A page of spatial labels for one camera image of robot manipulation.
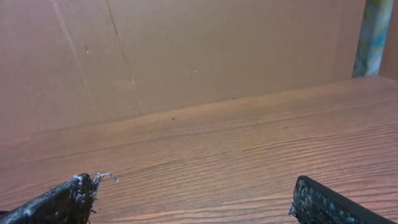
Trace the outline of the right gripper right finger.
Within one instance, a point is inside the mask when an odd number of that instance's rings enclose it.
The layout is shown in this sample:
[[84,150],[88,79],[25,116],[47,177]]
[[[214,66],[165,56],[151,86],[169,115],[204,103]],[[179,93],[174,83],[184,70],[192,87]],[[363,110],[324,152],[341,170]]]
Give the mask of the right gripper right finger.
[[288,214],[300,224],[395,224],[305,175],[297,178]]

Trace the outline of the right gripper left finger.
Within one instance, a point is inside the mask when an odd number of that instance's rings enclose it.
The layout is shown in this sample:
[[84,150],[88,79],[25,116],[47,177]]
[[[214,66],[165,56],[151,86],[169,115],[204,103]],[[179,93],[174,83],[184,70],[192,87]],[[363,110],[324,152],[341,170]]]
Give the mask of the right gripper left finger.
[[90,222],[93,204],[101,181],[105,177],[115,182],[119,179],[111,173],[87,173],[74,175],[42,195],[10,211],[1,212],[1,224],[25,223],[79,223]]

